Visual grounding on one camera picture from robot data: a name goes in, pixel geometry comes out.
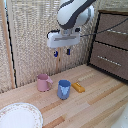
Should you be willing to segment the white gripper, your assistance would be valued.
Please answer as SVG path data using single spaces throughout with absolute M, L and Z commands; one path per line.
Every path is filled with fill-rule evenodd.
M 47 46 L 49 48 L 58 48 L 63 46 L 76 45 L 80 42 L 80 33 L 62 34 L 60 30 L 52 30 L 47 34 Z M 71 49 L 68 48 L 67 55 L 71 54 Z M 58 56 L 58 51 L 54 51 L 54 57 Z

